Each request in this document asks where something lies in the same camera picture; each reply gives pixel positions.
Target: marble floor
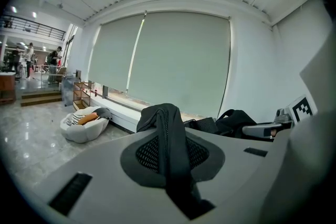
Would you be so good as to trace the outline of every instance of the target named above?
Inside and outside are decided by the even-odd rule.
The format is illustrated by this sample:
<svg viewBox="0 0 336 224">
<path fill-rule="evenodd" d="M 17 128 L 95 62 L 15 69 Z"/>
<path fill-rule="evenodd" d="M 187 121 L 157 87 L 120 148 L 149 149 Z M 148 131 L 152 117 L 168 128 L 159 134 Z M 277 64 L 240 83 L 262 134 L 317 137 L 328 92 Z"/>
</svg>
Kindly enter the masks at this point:
<svg viewBox="0 0 336 224">
<path fill-rule="evenodd" d="M 20 100 L 0 106 L 0 154 L 14 180 L 32 189 L 80 152 L 128 133 L 108 124 L 94 141 L 77 144 L 60 133 L 60 120 L 74 111 L 62 102 L 21 107 Z"/>
</svg>

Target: black bag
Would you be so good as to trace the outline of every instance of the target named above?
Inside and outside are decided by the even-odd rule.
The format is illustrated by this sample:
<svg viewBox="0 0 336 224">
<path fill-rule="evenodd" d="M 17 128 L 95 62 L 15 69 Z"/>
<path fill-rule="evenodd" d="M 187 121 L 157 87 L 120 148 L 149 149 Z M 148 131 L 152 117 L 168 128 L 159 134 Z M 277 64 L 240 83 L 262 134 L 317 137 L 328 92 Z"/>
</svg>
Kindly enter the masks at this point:
<svg viewBox="0 0 336 224">
<path fill-rule="evenodd" d="M 230 109 L 226 111 L 216 121 L 218 132 L 216 134 L 229 136 L 234 138 L 256 139 L 256 137 L 249 137 L 242 132 L 244 126 L 256 125 L 257 123 L 252 120 L 243 110 Z"/>
</svg>

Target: roller blind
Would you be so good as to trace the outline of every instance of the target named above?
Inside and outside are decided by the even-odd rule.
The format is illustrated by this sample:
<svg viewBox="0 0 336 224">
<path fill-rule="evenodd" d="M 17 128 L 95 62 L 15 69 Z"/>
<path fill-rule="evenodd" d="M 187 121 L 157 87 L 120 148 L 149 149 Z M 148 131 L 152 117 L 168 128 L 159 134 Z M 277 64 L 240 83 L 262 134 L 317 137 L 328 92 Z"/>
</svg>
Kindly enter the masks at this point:
<svg viewBox="0 0 336 224">
<path fill-rule="evenodd" d="M 128 95 L 217 117 L 229 47 L 226 19 L 185 12 L 148 14 L 135 52 Z"/>
<path fill-rule="evenodd" d="M 93 48 L 89 80 L 125 91 L 132 53 L 143 15 L 101 26 Z"/>
</svg>

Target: white chair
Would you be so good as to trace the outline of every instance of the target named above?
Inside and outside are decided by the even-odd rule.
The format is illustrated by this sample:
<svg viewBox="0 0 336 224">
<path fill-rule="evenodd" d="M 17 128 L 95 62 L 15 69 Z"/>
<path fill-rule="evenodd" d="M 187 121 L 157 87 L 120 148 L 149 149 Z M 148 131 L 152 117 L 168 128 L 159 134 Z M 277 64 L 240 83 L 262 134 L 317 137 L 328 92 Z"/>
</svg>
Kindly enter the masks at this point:
<svg viewBox="0 0 336 224">
<path fill-rule="evenodd" d="M 98 108 L 100 108 L 100 106 L 89 106 L 85 109 L 77 110 L 74 114 L 88 115 Z M 96 139 L 101 134 L 101 132 L 105 130 L 109 122 L 109 120 L 106 118 L 100 118 L 98 120 L 90 121 L 85 125 L 69 126 L 66 122 L 67 119 L 71 116 L 72 114 L 68 114 L 64 119 L 61 120 L 61 133 L 66 139 L 75 141 L 76 143 L 85 143 L 87 141 Z"/>
</svg>

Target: striped cushion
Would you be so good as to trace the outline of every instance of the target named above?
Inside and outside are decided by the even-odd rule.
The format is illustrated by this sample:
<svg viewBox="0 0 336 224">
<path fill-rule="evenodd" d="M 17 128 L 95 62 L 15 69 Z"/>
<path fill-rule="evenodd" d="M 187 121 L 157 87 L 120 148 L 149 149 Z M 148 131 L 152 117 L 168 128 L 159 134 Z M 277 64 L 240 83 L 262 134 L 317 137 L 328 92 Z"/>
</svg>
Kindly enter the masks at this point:
<svg viewBox="0 0 336 224">
<path fill-rule="evenodd" d="M 66 123 L 69 126 L 76 125 L 78 124 L 78 121 L 84 117 L 85 115 L 75 115 L 72 113 L 67 119 L 65 119 L 64 123 Z"/>
</svg>

